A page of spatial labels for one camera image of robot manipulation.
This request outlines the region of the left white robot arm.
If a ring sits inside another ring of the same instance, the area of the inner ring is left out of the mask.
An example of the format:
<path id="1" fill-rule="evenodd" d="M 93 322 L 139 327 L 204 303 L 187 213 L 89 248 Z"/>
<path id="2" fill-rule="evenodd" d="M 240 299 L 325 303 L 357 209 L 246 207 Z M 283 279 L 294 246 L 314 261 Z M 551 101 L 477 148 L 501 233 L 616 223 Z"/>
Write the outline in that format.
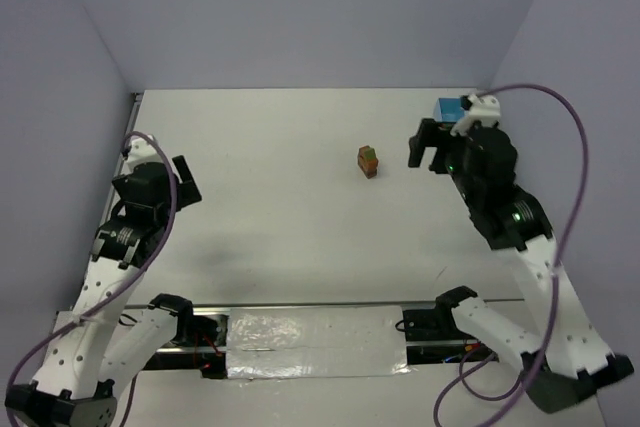
<path id="1" fill-rule="evenodd" d="M 5 408 L 13 425 L 109 426 L 119 396 L 156 350 L 187 339 L 192 302 L 161 293 L 120 341 L 111 341 L 176 213 L 202 199 L 186 159 L 172 162 L 167 169 L 156 156 L 128 158 L 129 173 L 113 179 L 119 199 L 96 230 L 71 318 L 48 341 L 50 354 L 33 378 L 7 387 Z"/>

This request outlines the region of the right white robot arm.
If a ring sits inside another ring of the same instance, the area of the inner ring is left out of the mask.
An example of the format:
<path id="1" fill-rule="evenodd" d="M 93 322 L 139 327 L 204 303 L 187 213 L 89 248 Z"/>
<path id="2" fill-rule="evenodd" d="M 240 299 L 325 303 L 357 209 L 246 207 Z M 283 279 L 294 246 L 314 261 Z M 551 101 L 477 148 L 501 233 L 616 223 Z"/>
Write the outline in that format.
<path id="1" fill-rule="evenodd" d="M 431 172 L 451 177 L 470 220 L 494 252 L 512 258 L 512 272 L 537 329 L 531 331 L 490 307 L 474 290 L 456 287 L 429 310 L 403 315 L 409 340 L 473 337 L 508 363 L 529 399 L 556 413 L 594 396 L 634 372 L 628 356 L 599 336 L 564 268 L 539 203 L 516 182 L 517 151 L 497 126 L 475 124 L 464 135 L 451 122 L 425 118 L 409 140 L 411 168 L 426 149 L 435 151 Z"/>

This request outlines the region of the blue plastic box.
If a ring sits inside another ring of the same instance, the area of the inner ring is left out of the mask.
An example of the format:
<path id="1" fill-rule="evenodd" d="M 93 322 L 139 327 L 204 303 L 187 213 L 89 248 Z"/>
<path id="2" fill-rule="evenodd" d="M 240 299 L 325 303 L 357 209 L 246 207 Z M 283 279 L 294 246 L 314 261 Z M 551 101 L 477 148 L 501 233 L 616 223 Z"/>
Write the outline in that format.
<path id="1" fill-rule="evenodd" d="M 437 122 L 456 123 L 465 114 L 460 97 L 440 97 L 433 110 Z"/>

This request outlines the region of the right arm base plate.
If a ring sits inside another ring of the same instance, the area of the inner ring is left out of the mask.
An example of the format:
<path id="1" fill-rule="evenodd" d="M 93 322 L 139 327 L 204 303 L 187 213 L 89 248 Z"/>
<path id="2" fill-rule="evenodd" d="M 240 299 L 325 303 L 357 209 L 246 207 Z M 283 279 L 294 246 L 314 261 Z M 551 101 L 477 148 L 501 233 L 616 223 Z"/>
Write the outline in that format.
<path id="1" fill-rule="evenodd" d="M 395 329 L 404 334 L 407 342 L 476 340 L 476 337 L 458 329 L 447 308 L 404 310 Z"/>

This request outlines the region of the orange arch block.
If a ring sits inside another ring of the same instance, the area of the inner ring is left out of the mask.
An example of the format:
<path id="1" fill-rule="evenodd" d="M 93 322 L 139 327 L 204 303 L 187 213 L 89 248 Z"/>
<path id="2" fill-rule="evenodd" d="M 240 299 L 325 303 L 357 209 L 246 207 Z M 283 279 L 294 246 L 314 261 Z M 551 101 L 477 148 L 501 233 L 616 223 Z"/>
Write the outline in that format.
<path id="1" fill-rule="evenodd" d="M 377 176 L 379 161 L 376 157 L 365 158 L 364 156 L 358 157 L 358 166 L 367 179 L 371 179 Z"/>

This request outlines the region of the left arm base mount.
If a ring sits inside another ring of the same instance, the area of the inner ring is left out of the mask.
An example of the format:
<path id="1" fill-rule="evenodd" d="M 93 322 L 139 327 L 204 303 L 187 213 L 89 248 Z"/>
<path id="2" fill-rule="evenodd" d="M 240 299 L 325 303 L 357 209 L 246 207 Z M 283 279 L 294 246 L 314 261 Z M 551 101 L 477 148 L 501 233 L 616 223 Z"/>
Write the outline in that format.
<path id="1" fill-rule="evenodd" d="M 197 370 L 205 379 L 226 379 L 228 322 L 225 314 L 194 316 L 186 337 L 175 345 L 177 368 Z"/>

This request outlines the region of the green wedge block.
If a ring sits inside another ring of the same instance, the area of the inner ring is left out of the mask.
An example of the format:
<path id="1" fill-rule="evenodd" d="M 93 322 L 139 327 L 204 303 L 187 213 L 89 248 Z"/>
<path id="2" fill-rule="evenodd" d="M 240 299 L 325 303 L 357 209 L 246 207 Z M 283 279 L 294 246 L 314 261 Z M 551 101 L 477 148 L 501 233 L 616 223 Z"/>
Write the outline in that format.
<path id="1" fill-rule="evenodd" d="M 377 160 L 375 149 L 371 146 L 362 146 L 358 150 L 358 159 L 363 162 L 374 162 Z"/>

